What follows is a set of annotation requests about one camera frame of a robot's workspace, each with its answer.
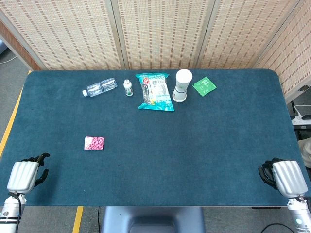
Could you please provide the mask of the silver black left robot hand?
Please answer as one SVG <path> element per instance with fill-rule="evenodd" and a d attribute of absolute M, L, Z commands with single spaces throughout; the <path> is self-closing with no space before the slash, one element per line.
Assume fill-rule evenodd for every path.
<path fill-rule="evenodd" d="M 39 178 L 37 178 L 37 173 L 39 167 L 44 166 L 46 157 L 50 157 L 50 154 L 45 152 L 37 157 L 15 162 L 7 184 L 7 190 L 10 193 L 28 194 L 36 186 L 43 183 L 48 176 L 49 170 L 45 169 Z"/>

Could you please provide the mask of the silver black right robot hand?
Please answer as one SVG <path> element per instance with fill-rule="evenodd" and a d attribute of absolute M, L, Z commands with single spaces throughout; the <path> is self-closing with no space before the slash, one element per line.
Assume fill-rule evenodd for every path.
<path fill-rule="evenodd" d="M 308 192 L 302 171 L 295 160 L 273 158 L 258 167 L 262 181 L 286 198 L 297 198 Z"/>

